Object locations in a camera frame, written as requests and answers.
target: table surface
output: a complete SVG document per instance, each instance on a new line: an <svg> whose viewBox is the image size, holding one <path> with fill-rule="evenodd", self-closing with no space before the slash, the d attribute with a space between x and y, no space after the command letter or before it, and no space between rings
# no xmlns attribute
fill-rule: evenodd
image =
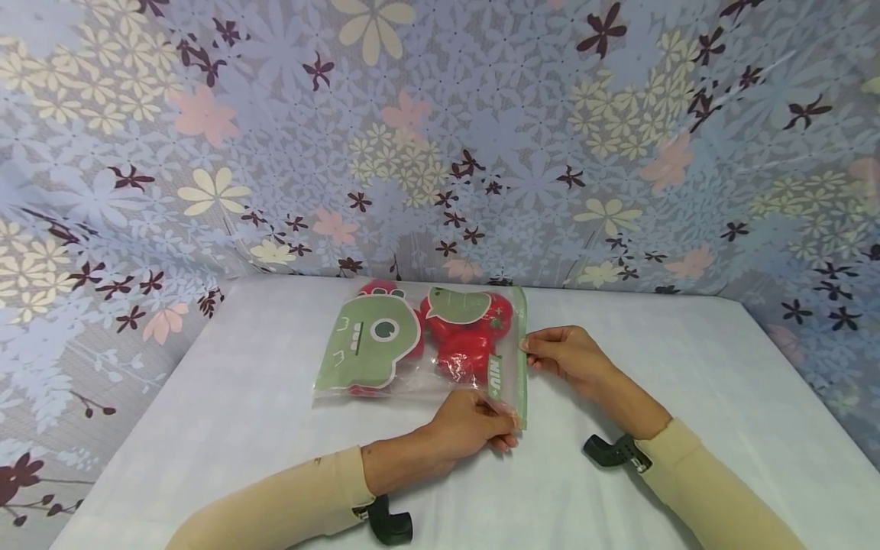
<svg viewBox="0 0 880 550"><path fill-rule="evenodd" d="M356 282L235 283L99 477L54 550L160 550L193 511L266 475L396 436L436 405L312 407L326 338ZM880 474L744 308L713 297L527 290L530 330L584 326L606 353L744 479L809 548L876 548ZM412 548L681 548L690 532L621 469L580 452L616 430L559 380L529 381L529 429L392 499ZM380 547L366 528L307 547Z"/></svg>

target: floral wallpaper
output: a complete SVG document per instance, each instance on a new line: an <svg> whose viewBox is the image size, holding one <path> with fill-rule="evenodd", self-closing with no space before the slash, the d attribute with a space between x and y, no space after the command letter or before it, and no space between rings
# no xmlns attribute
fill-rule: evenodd
<svg viewBox="0 0 880 550"><path fill-rule="evenodd" d="M880 465L880 4L9 0L0 537L255 273L721 296Z"/></svg>

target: blue floral background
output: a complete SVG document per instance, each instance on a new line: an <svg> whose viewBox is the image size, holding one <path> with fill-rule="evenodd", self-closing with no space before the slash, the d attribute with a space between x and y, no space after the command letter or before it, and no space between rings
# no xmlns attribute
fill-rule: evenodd
<svg viewBox="0 0 880 550"><path fill-rule="evenodd" d="M3 3L0 537L49 546L259 272L737 300L880 465L878 21L870 0Z"/></svg>

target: beige sleeve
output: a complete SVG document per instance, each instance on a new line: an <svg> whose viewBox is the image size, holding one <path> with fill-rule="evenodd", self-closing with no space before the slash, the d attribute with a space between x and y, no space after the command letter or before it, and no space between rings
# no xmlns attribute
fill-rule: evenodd
<svg viewBox="0 0 880 550"><path fill-rule="evenodd" d="M361 448L310 460L257 481L195 512L166 550L283 550L360 519L352 508L375 500Z"/></svg>
<svg viewBox="0 0 880 550"><path fill-rule="evenodd" d="M653 466L642 478L710 550L804 548L797 536L702 441L675 419L636 445Z"/></svg>

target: black clip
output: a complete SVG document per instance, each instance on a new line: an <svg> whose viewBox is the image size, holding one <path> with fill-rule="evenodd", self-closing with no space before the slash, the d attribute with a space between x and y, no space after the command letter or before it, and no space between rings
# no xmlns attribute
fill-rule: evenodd
<svg viewBox="0 0 880 550"><path fill-rule="evenodd" d="M643 473L651 467L650 458L635 446L635 440L630 435L622 436L614 445L599 436L590 436L587 443L583 444L583 453L605 468L629 462L635 466L636 472Z"/></svg>
<svg viewBox="0 0 880 550"><path fill-rule="evenodd" d="M385 546L397 546L412 542L413 518L409 512L392 514L388 511L388 495L377 496L373 504L366 507L370 529Z"/></svg>

